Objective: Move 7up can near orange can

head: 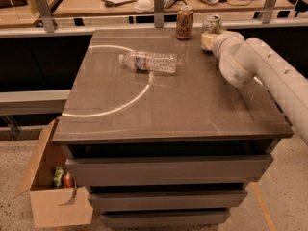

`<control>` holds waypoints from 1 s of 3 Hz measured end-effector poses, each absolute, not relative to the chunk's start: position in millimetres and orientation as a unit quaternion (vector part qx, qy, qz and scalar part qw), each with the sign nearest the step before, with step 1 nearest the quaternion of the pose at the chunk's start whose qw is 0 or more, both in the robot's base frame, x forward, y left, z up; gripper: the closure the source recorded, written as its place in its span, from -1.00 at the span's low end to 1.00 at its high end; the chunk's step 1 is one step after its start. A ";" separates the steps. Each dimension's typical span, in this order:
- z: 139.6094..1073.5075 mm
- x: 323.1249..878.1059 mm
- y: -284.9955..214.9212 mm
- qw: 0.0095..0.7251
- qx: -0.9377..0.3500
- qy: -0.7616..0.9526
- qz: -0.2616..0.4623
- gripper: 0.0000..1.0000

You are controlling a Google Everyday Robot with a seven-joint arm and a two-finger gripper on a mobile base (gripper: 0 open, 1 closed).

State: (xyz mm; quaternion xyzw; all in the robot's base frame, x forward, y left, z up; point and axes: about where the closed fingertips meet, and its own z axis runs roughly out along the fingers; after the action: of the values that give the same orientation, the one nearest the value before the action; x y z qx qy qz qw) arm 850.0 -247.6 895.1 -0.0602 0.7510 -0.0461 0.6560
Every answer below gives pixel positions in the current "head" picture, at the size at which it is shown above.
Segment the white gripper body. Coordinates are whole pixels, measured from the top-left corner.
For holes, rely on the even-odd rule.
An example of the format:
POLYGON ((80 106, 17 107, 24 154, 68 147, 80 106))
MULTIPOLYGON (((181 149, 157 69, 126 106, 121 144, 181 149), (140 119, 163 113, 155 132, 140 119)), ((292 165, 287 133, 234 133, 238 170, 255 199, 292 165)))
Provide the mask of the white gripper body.
POLYGON ((212 52, 218 60, 233 57, 233 51, 244 43, 244 37, 237 32, 225 31, 216 35, 212 43, 212 52))

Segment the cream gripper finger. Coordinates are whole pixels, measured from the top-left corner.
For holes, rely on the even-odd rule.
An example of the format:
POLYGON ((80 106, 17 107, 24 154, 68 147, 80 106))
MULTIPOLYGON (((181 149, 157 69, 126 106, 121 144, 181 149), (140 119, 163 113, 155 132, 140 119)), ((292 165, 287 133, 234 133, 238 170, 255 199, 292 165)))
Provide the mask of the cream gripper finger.
POLYGON ((215 34, 203 33, 201 35, 201 47, 206 51, 211 51, 213 47, 213 41, 216 38, 215 34))

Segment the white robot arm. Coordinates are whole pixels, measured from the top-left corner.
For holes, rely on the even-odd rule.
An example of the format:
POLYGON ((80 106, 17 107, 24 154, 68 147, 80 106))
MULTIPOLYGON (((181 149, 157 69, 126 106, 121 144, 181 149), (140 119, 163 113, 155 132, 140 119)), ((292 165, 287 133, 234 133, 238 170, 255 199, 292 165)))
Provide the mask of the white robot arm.
POLYGON ((218 59, 224 79, 241 88, 257 77, 308 144, 308 80, 266 43, 241 34, 201 34, 201 45, 218 59))

